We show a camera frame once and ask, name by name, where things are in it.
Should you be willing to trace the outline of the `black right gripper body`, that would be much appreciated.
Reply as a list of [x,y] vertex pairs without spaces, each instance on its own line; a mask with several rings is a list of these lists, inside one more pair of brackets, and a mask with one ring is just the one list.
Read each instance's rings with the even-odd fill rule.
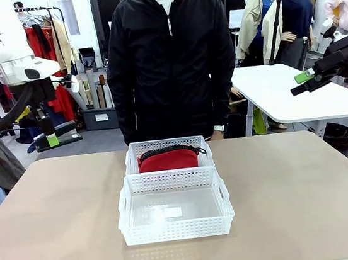
[[348,77],[348,37],[334,42],[313,66],[314,80],[326,81],[334,76]]

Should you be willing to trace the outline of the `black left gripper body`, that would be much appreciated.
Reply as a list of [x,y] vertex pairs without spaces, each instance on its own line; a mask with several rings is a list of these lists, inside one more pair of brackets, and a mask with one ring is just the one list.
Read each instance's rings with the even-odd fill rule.
[[55,88],[50,77],[28,82],[27,87],[32,90],[29,105],[37,121],[48,116],[49,102],[55,100]]

